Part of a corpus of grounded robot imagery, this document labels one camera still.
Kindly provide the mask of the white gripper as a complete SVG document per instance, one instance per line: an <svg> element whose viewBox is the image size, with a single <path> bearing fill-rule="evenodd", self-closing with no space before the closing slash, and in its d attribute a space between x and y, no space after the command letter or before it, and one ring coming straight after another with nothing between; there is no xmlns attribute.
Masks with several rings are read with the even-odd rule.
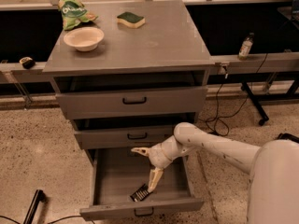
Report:
<svg viewBox="0 0 299 224"><path fill-rule="evenodd" d="M170 165L173 160L179 157L184 157L188 154L188 149L183 146L174 136L171 136L151 148L148 147L133 147L132 152L148 157L151 164L156 167L149 172L148 192L153 192L164 170Z"/></svg>

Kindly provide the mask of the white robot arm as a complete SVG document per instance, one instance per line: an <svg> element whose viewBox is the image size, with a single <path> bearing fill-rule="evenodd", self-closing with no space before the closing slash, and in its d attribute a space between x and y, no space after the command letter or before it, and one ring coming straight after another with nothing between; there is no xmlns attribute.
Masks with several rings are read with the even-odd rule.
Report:
<svg viewBox="0 0 299 224"><path fill-rule="evenodd" d="M247 224L299 224L299 144L277 139L258 147L206 133L181 122L172 136L153 147L134 147L154 168L148 191L156 189L175 159L203 148L249 175Z"/></svg>

